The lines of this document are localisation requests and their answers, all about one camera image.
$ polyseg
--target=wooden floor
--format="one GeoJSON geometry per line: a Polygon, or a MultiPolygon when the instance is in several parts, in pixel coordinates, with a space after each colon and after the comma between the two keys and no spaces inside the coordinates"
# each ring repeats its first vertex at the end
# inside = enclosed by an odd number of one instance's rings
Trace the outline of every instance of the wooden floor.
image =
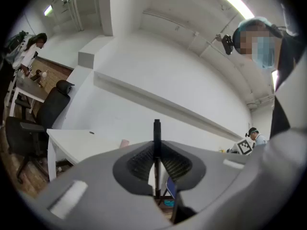
{"type": "MultiPolygon", "coordinates": [[[[4,112],[4,117],[6,119],[8,113],[10,112],[10,106],[5,107],[4,112]]],[[[32,116],[28,112],[26,115],[28,120],[33,120],[32,116]]],[[[15,106],[15,116],[21,117],[21,108],[18,105],[15,106]]],[[[21,178],[24,183],[18,183],[16,179],[16,172],[23,160],[23,157],[16,154],[8,154],[8,147],[9,146],[5,135],[5,127],[3,127],[0,129],[0,156],[4,167],[17,190],[21,190],[32,197],[36,197],[37,194],[48,184],[46,178],[31,162],[29,162],[24,171],[21,173],[21,178]]],[[[44,167],[47,170],[47,160],[44,160],[43,162],[44,167]]],[[[166,218],[170,219],[172,217],[173,208],[164,205],[162,202],[160,209],[166,218]]]]}

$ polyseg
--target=white ceiling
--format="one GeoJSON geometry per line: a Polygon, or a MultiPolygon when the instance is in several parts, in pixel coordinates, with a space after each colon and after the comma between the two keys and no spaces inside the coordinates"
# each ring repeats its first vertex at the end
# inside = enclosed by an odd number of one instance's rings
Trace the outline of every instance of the white ceiling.
{"type": "MultiPolygon", "coordinates": [[[[243,0],[255,16],[264,16],[283,26],[283,14],[276,0],[243,0]]],[[[226,0],[152,0],[143,13],[141,28],[168,37],[194,52],[216,68],[248,104],[260,103],[273,94],[271,73],[239,55],[230,56],[220,42],[211,47],[227,24],[225,34],[232,36],[243,20],[241,14],[226,0]]]]}

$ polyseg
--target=face mask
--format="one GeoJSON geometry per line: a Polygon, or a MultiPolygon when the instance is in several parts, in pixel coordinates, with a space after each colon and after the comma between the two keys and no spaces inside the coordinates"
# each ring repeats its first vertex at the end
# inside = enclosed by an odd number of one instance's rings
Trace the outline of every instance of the face mask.
{"type": "Polygon", "coordinates": [[[274,66],[275,44],[273,37],[256,37],[256,42],[252,43],[252,60],[262,69],[274,66]]]}

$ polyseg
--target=white table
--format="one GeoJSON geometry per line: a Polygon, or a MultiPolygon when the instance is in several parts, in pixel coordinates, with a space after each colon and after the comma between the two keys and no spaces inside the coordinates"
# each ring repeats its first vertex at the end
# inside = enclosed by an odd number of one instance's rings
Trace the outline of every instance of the white table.
{"type": "Polygon", "coordinates": [[[17,99],[19,93],[32,98],[30,113],[33,110],[35,100],[43,103],[48,96],[47,92],[39,87],[36,82],[27,77],[23,79],[22,76],[23,74],[21,72],[17,72],[16,89],[12,99],[10,116],[14,116],[15,100],[17,99]]]}
{"type": "Polygon", "coordinates": [[[52,181],[57,177],[56,151],[62,150],[66,159],[73,165],[94,155],[119,148],[119,143],[109,141],[100,135],[92,134],[90,130],[47,129],[48,172],[52,181]]]}

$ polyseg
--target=ceiling light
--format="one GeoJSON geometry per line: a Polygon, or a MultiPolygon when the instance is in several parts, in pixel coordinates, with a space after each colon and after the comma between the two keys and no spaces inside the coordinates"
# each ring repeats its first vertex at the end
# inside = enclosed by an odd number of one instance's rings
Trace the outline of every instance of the ceiling light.
{"type": "Polygon", "coordinates": [[[51,5],[49,5],[49,7],[45,10],[44,15],[47,16],[47,14],[49,14],[52,11],[52,7],[51,5]]]}
{"type": "Polygon", "coordinates": [[[230,2],[242,15],[245,19],[254,18],[253,13],[249,10],[249,8],[245,5],[242,0],[227,0],[230,2]]]}
{"type": "Polygon", "coordinates": [[[277,79],[278,79],[278,71],[273,71],[272,72],[272,78],[273,78],[273,84],[274,84],[274,90],[276,90],[276,82],[277,82],[277,79]]]}

